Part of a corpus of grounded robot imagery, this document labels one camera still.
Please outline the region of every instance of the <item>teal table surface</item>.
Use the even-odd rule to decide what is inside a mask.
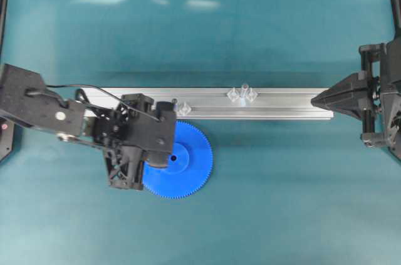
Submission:
[[[392,37],[390,0],[8,0],[1,62],[49,84],[327,87]],[[111,189],[99,151],[17,129],[0,264],[399,264],[401,167],[360,122],[191,123],[214,170],[181,200]]]

